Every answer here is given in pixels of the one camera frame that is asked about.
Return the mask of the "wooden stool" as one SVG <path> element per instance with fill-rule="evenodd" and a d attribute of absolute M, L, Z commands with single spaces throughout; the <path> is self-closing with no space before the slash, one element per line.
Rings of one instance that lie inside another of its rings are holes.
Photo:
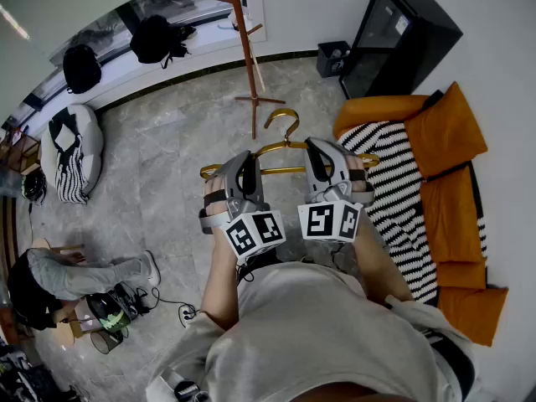
<path fill-rule="evenodd" d="M 45 248 L 58 254 L 67 255 L 69 259 L 73 260 L 75 263 L 83 263 L 85 261 L 84 258 L 76 259 L 74 257 L 77 252 L 81 252 L 84 245 L 64 245 L 60 247 L 52 247 L 46 239 L 36 239 L 32 243 L 31 247 Z M 75 344 L 75 339 L 83 336 L 75 309 L 70 311 L 70 314 L 67 316 L 67 322 L 59 322 L 56 325 L 56 328 L 52 329 L 52 334 L 54 335 L 58 345 L 62 347 L 63 350 L 65 350 L 67 347 L 73 346 Z"/>

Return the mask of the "black white striped blanket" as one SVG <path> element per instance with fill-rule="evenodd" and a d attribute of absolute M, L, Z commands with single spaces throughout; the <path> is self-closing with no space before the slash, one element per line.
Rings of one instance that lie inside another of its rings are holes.
<path fill-rule="evenodd" d="M 368 170 L 374 203 L 367 214 L 389 254 L 409 284 L 414 299 L 436 306 L 436 265 L 426 237 L 418 169 L 405 124 L 370 122 L 344 133 L 338 143 L 356 154 L 374 154 L 379 164 Z"/>

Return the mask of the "person's right forearm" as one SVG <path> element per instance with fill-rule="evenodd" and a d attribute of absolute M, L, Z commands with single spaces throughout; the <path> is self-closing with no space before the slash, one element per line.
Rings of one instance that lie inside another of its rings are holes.
<path fill-rule="evenodd" d="M 353 241 L 363 290 L 367 298 L 380 305 L 392 296 L 399 301 L 413 301 L 410 287 L 391 259 L 380 233 L 365 211 L 359 217 Z"/>

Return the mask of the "black white striped cloth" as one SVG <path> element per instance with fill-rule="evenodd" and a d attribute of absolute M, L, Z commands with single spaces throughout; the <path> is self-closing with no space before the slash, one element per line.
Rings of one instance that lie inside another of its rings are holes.
<path fill-rule="evenodd" d="M 87 204 L 88 182 L 83 174 L 82 136 L 76 118 L 67 108 L 49 122 L 49 134 L 56 150 L 54 186 L 64 203 Z"/>

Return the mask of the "person's right hand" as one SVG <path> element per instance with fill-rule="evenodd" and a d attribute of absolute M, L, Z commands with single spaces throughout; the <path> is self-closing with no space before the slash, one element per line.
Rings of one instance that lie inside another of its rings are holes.
<path fill-rule="evenodd" d="M 355 155 L 346 155 L 345 160 L 349 170 L 357 171 L 360 174 L 360 179 L 352 181 L 352 191 L 356 193 L 371 192 L 373 188 L 365 174 L 362 159 Z"/>

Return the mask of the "orange sofa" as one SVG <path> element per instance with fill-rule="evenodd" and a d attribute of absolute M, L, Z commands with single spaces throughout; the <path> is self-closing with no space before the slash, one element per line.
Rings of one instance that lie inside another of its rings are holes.
<path fill-rule="evenodd" d="M 347 100 L 334 123 L 333 135 L 338 141 L 365 123 L 405 123 L 433 106 L 445 92 Z M 487 283 L 486 227 L 473 159 L 437 176 L 423 177 L 420 197 L 436 267 L 436 306 L 474 343 L 491 346 L 508 292 Z"/>

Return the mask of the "black rounded backpack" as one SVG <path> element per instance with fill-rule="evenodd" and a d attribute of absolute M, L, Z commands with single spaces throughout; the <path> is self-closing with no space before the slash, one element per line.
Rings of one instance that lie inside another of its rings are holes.
<path fill-rule="evenodd" d="M 101 66 L 95 52 L 85 44 L 68 48 L 63 58 L 63 71 L 70 94 L 83 94 L 101 81 Z"/>

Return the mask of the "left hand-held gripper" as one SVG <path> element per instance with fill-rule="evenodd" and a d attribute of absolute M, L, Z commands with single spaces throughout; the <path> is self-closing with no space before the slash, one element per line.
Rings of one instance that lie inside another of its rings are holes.
<path fill-rule="evenodd" d="M 198 217 L 204 234 L 221 229 L 238 262 L 245 262 L 286 241 L 281 212 L 264 202 L 260 163 L 251 151 L 243 151 L 216 169 L 209 180 L 225 177 L 226 189 L 204 196 Z M 207 214 L 212 203 L 226 202 L 227 209 Z"/>

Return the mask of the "orange square cushion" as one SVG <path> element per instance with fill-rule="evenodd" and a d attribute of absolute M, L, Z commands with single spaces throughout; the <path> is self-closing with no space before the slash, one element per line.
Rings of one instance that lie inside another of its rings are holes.
<path fill-rule="evenodd" d="M 426 179 L 487 151 L 481 129 L 457 82 L 433 106 L 405 121 L 405 131 Z"/>

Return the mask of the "person's left hand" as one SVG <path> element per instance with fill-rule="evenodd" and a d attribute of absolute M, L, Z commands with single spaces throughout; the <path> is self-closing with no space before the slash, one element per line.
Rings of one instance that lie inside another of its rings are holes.
<path fill-rule="evenodd" d="M 204 195 L 209 196 L 209 203 L 204 208 L 208 216 L 228 212 L 225 189 L 226 181 L 222 176 L 211 178 L 205 183 Z"/>

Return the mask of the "black glass-door cabinet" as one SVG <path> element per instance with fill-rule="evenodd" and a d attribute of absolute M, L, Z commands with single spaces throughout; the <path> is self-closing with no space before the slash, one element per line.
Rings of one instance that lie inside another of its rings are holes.
<path fill-rule="evenodd" d="M 344 95 L 410 95 L 461 37 L 436 0 L 369 0 L 339 77 Z"/>

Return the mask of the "black plastic bin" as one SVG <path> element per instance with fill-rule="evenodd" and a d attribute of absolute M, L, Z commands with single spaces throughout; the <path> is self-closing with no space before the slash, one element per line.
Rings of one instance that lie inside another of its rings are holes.
<path fill-rule="evenodd" d="M 346 41 L 321 43 L 318 46 L 317 71 L 322 78 L 339 75 L 350 54 Z"/>

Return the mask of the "white beanbag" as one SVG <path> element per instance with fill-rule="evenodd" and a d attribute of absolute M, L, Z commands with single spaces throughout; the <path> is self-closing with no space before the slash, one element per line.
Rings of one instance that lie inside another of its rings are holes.
<path fill-rule="evenodd" d="M 95 113 L 88 106 L 71 105 L 65 108 L 68 109 L 70 114 L 75 115 L 78 130 L 82 136 L 82 152 L 84 154 L 82 169 L 88 182 L 84 192 L 89 198 L 89 194 L 95 187 L 101 174 L 101 154 L 104 147 L 102 131 L 99 127 Z M 56 192 L 54 186 L 56 150 L 49 134 L 49 122 L 41 137 L 41 147 L 41 168 L 47 183 L 54 188 Z"/>

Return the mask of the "person's left forearm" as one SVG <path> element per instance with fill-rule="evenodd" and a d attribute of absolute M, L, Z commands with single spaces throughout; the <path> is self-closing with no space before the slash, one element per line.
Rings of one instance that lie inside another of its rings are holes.
<path fill-rule="evenodd" d="M 239 321 L 237 258 L 221 229 L 213 232 L 209 277 L 200 310 L 225 331 Z"/>

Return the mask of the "gold metal hanger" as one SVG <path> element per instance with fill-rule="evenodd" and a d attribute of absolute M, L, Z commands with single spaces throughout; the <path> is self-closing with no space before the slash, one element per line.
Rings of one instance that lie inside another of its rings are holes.
<path fill-rule="evenodd" d="M 305 142 L 294 142 L 290 140 L 291 134 L 299 127 L 300 118 L 296 111 L 290 108 L 279 108 L 275 109 L 269 115 L 268 119 L 264 124 L 264 128 L 267 129 L 270 124 L 280 117 L 289 116 L 294 119 L 293 123 L 286 130 L 285 136 L 281 142 L 271 143 L 269 145 L 263 146 L 257 152 L 253 154 L 254 157 L 260 157 L 263 154 L 269 152 L 275 152 L 281 149 L 291 148 L 291 149 L 307 149 L 307 144 Z M 363 160 L 363 165 L 365 168 L 377 167 L 380 164 L 380 158 L 372 153 L 362 153 L 358 154 L 358 157 Z M 285 174 L 285 173 L 304 173 L 306 169 L 301 167 L 274 167 L 274 168 L 262 168 L 260 170 L 261 175 L 276 175 L 276 174 Z"/>

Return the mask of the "wooden shelf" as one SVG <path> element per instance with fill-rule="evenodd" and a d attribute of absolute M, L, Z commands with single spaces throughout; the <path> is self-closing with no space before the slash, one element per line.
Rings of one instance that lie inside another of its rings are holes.
<path fill-rule="evenodd" d="M 19 128 L 7 130 L 0 141 L 0 169 L 27 175 L 40 168 L 40 140 L 25 134 Z"/>

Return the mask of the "person's grey shirt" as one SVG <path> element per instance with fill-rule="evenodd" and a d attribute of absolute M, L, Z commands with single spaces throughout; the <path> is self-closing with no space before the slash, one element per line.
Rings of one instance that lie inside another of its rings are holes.
<path fill-rule="evenodd" d="M 464 402 L 476 381 L 472 343 L 437 308 L 374 303 L 355 278 L 322 265 L 259 269 L 239 311 L 227 330 L 200 312 L 157 367 L 147 402 L 177 402 L 183 380 L 211 402 L 288 402 L 335 383 Z"/>

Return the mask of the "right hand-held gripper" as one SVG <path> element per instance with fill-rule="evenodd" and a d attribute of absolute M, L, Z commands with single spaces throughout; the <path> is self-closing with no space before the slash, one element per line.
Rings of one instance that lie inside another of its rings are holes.
<path fill-rule="evenodd" d="M 366 182 L 365 191 L 353 191 L 355 171 L 349 170 L 346 164 L 348 151 L 337 143 L 316 137 L 308 137 L 305 143 L 309 190 L 323 192 L 298 206 L 302 237 L 319 242 L 352 243 L 363 208 L 374 203 L 374 187 Z"/>

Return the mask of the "brown wooden coat rack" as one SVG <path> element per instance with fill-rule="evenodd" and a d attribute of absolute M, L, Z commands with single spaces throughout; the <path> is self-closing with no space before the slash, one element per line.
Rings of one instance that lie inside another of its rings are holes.
<path fill-rule="evenodd" d="M 283 100 L 276 100 L 271 98 L 265 98 L 258 95 L 256 90 L 256 84 L 255 84 L 255 75 L 254 75 L 254 59 L 253 54 L 251 52 L 250 48 L 250 39 L 249 36 L 256 32 L 257 30 L 261 29 L 263 25 L 261 23 L 255 25 L 250 30 L 246 29 L 245 26 L 245 17 L 244 12 L 242 9 L 242 5 L 240 0 L 215 0 L 220 1 L 223 3 L 231 3 L 234 10 L 234 15 L 236 19 L 236 24 L 238 26 L 238 32 L 240 35 L 240 41 L 241 46 L 243 49 L 244 57 L 245 57 L 245 67 L 246 72 L 248 76 L 249 86 L 250 86 L 250 94 L 248 96 L 236 96 L 235 99 L 237 101 L 249 101 L 251 103 L 251 137 L 253 140 L 256 139 L 256 113 L 257 113 L 257 107 L 260 105 L 261 102 L 265 103 L 273 103 L 273 104 L 285 104 L 286 102 Z"/>

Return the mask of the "black green helmet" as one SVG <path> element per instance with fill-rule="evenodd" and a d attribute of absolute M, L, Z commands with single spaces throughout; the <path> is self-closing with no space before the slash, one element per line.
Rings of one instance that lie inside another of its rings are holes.
<path fill-rule="evenodd" d="M 107 293 L 88 295 L 85 299 L 91 312 L 108 332 L 122 330 L 138 316 L 135 298 L 123 283 L 115 285 Z"/>

